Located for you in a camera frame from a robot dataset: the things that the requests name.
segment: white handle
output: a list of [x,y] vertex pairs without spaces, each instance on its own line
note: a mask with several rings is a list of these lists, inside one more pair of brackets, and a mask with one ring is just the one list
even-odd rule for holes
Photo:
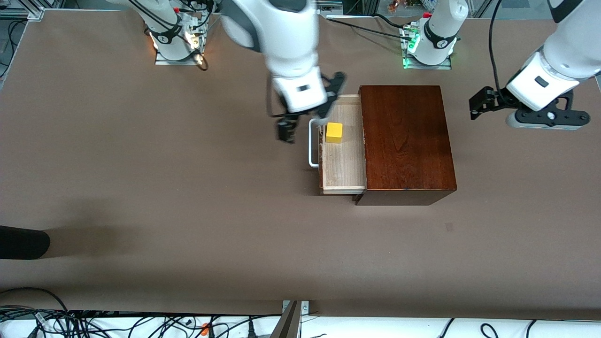
[[313,163],[313,147],[311,144],[311,140],[313,139],[311,133],[311,125],[317,120],[319,120],[319,118],[312,118],[311,120],[309,120],[309,165],[312,168],[319,168],[319,163]]

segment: wood grain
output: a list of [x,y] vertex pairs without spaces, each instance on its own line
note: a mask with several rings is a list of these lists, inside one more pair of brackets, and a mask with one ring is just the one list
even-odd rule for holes
[[324,195],[360,194],[365,190],[365,154],[359,95],[341,95],[330,122],[343,124],[342,143],[327,143],[321,135]]
[[361,86],[368,190],[456,190],[438,86]]

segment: wooden box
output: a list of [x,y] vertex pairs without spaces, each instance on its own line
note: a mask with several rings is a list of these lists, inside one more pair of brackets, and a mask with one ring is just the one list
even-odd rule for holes
[[341,95],[330,121],[340,144],[320,133],[320,187],[357,205],[430,205],[457,189],[438,86],[361,86]]

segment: brown table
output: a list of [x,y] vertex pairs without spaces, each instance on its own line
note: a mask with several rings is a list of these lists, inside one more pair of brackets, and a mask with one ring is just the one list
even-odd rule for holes
[[[488,20],[465,23],[451,71],[405,70],[394,39],[320,24],[320,65],[348,74],[345,93],[441,86],[457,192],[427,207],[319,196],[306,125],[296,145],[275,141],[263,57],[221,27],[201,72],[154,66],[131,11],[48,11],[0,93],[0,220],[51,229],[54,252],[0,262],[0,287],[46,287],[74,309],[299,298],[325,315],[601,319],[597,84],[575,92],[593,116],[578,132],[511,129],[508,111],[470,121],[469,97],[493,84]],[[553,30],[499,20],[503,83]]]

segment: yellow cube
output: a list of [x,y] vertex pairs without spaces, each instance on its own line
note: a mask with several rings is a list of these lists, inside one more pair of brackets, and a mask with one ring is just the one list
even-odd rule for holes
[[342,142],[342,123],[328,122],[326,125],[326,142]]

